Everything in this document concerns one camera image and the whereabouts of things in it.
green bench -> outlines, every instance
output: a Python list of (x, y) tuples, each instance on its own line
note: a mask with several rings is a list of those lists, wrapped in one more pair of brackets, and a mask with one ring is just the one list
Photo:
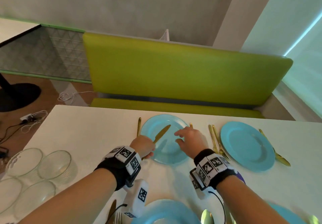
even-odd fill
[(267, 100), (293, 63), (113, 35), (85, 33), (83, 40), (94, 91), (112, 97), (95, 98), (92, 107), (264, 118), (253, 108)]

clear glass bowl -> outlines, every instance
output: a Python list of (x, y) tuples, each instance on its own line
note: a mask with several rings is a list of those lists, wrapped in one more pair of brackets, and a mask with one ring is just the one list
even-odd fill
[(0, 214), (9, 209), (19, 198), (23, 184), (17, 178), (0, 181)]
[(42, 151), (37, 148), (22, 150), (10, 159), (6, 165), (6, 174), (11, 177), (24, 176), (36, 169), (42, 156)]
[(41, 178), (51, 180), (68, 172), (71, 155), (65, 150), (50, 153), (40, 162), (38, 174)]
[(55, 196), (55, 194), (56, 187), (50, 181), (43, 180), (31, 185), (22, 192), (14, 204), (15, 218), (21, 220), (41, 204)]

floor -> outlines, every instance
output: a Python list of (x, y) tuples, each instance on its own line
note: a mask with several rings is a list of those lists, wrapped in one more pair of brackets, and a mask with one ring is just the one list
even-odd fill
[[(48, 113), (58, 104), (66, 104), (73, 106), (89, 106), (92, 100), (98, 95), (93, 92), (93, 86), (86, 83), (66, 82), (42, 78), (33, 78), (18, 75), (3, 74), (10, 84), (15, 83), (33, 83), (42, 89), (40, 97), (32, 104), (10, 112), (0, 113), (0, 138), (3, 137), (7, 127), (19, 124), (20, 118), (27, 114), (46, 110)], [(73, 93), (76, 94), (73, 98), (66, 101), (58, 101), (60, 94), (63, 98), (69, 98)], [(267, 102), (257, 108), (267, 119), (278, 120), (294, 120), (282, 104), (272, 95)], [(12, 137), (1, 144), (2, 147), (9, 149), (9, 157), (14, 156), (21, 151), (29, 142), (31, 137), (39, 128), (40, 124), (31, 128), (28, 133), (22, 133), (18, 130)], [(8, 131), (8, 135), (13, 133), (18, 127), (13, 127)], [(4, 162), (0, 159), (0, 179), (1, 173), (4, 171)]]

white cable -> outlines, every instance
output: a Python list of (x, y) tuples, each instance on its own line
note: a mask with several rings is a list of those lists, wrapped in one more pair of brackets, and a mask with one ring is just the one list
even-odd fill
[(68, 93), (66, 92), (61, 92), (59, 94), (59, 97), (58, 97), (58, 101), (67, 101), (67, 100), (70, 100), (71, 99), (71, 102), (67, 105), (71, 105), (74, 101), (74, 97), (75, 95), (77, 94), (81, 94), (81, 93), (87, 93), (87, 92), (91, 92), (91, 93), (94, 93), (93, 91), (85, 91), (85, 92), (76, 92), (76, 93), (72, 93), (71, 95), (69, 95)]
[(30, 131), (30, 129), (34, 126), (34, 125), (36, 125), (36, 124), (38, 124), (38, 123), (42, 123), (42, 121), (48, 116), (48, 112), (46, 111), (46, 110), (41, 110), (41, 111), (39, 111), (39, 112), (36, 112), (36, 113), (33, 113), (32, 115), (33, 116), (36, 116), (36, 115), (38, 115), (38, 114), (40, 114), (40, 113), (46, 113), (43, 117), (41, 117), (38, 121), (36, 121), (36, 122), (34, 122), (33, 124), (30, 124), (30, 125), (24, 125), (24, 126), (22, 126), (21, 127), (21, 132), (22, 133), (27, 133), (27, 132), (29, 132)]

table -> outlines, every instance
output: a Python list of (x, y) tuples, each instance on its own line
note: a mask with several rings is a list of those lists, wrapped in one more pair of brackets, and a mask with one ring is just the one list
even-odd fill
[[(102, 157), (118, 145), (129, 145), (136, 137), (138, 118), (142, 125), (152, 116), (163, 114), (154, 111), (137, 111), (109, 108), (91, 108), (56, 105), (46, 120), (26, 145), (37, 147), (45, 154), (55, 150), (67, 150), (78, 166), (76, 178), (62, 190), (91, 173)], [(322, 219), (322, 124), (257, 118), (210, 116), (168, 113), (190, 122), (207, 138), (212, 140), (208, 124), (220, 129), (229, 121), (247, 123), (261, 128), (276, 151), (284, 156), (291, 167), (276, 162), (264, 173), (253, 173), (235, 161), (234, 167), (242, 174), (246, 184), (261, 198), (285, 206), (297, 214), (314, 214)], [(176, 167), (160, 165), (153, 160), (141, 163), (138, 178), (149, 183), (147, 203), (157, 199), (174, 199), (190, 207), (200, 218), (204, 209), (215, 216), (215, 223), (223, 223), (223, 210), (216, 198), (199, 200), (189, 180), (189, 171), (194, 168), (191, 159)], [(114, 199), (117, 206), (122, 203), (126, 192), (115, 192), (94, 223), (104, 223)]]
[[(0, 47), (40, 28), (38, 23), (28, 23), (0, 18)], [(34, 102), (40, 95), (40, 88), (30, 83), (11, 85), (0, 73), (0, 112), (7, 112)]]

